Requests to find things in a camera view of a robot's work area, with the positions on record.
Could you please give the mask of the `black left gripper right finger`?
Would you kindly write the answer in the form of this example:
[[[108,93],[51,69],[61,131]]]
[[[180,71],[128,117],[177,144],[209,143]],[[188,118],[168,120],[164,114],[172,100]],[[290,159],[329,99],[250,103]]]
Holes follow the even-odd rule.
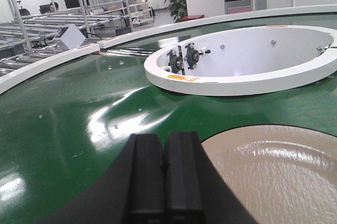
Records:
[[[165,200],[172,223],[256,223],[208,158],[195,131],[176,131],[165,147]]]

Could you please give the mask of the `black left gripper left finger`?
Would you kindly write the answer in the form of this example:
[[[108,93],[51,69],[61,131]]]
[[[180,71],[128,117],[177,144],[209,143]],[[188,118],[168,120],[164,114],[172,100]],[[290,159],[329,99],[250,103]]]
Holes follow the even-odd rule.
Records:
[[[158,136],[132,134],[92,185],[40,223],[163,223],[162,166]]]

